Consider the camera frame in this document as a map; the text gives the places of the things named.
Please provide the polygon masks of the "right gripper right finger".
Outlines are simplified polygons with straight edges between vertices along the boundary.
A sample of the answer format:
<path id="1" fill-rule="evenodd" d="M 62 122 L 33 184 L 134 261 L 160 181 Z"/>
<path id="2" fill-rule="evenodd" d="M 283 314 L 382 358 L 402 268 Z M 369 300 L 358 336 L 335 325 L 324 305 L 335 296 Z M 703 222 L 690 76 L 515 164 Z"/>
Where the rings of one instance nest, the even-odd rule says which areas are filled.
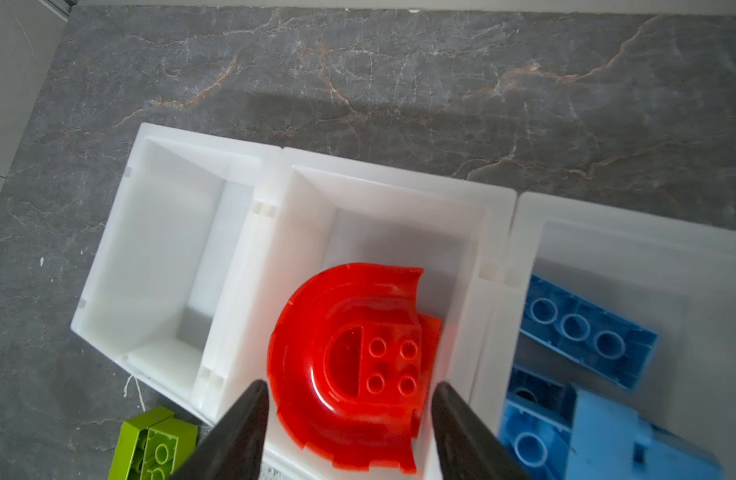
<path id="1" fill-rule="evenodd" d="M 448 382 L 435 387 L 431 415 L 444 479 L 531 479 Z"/>

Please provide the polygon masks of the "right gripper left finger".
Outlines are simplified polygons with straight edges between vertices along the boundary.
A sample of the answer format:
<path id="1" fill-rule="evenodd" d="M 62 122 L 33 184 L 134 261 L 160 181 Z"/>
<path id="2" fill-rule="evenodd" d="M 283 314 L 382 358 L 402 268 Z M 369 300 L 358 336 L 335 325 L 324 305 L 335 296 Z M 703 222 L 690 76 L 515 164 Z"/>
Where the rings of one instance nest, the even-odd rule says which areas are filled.
<path id="1" fill-rule="evenodd" d="M 269 409 L 267 382 L 254 380 L 170 479 L 259 479 Z"/>

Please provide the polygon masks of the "blue brick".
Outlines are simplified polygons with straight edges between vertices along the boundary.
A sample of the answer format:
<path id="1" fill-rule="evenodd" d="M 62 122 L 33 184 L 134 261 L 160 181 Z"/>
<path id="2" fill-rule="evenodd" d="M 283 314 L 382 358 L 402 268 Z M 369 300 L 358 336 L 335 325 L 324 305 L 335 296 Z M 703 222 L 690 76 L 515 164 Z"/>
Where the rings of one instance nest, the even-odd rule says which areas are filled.
<path id="1" fill-rule="evenodd" d="M 567 479 L 723 479 L 714 454 L 574 385 Z"/>
<path id="2" fill-rule="evenodd" d="M 530 278 L 522 334 L 613 384 L 634 391 L 660 335 L 537 275 Z"/>
<path id="3" fill-rule="evenodd" d="M 498 438 L 534 479 L 564 479 L 575 389 L 522 366 L 512 368 Z"/>

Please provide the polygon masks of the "green brick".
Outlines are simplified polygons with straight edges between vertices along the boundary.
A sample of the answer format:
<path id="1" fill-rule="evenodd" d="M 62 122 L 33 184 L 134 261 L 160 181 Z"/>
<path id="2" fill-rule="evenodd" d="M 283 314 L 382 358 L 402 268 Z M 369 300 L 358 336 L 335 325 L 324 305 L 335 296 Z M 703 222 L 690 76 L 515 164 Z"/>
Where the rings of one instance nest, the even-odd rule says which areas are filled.
<path id="1" fill-rule="evenodd" d="M 199 429 L 169 418 L 148 429 L 141 479 L 168 479 L 193 453 Z"/>
<path id="2" fill-rule="evenodd" d="M 123 422 L 109 470 L 109 480 L 140 479 L 148 430 L 170 419 L 175 413 L 163 406 L 144 412 Z"/>

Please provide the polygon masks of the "red curved arch piece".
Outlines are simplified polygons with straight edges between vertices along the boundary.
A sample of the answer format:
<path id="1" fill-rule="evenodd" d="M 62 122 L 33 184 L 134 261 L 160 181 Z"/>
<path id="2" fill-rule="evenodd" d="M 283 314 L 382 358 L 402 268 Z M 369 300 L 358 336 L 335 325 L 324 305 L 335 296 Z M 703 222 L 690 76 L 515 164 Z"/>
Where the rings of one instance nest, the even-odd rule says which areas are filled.
<path id="1" fill-rule="evenodd" d="M 271 335 L 277 417 L 337 469 L 417 471 L 418 437 L 443 323 L 421 313 L 421 267 L 350 263 L 307 280 Z"/>

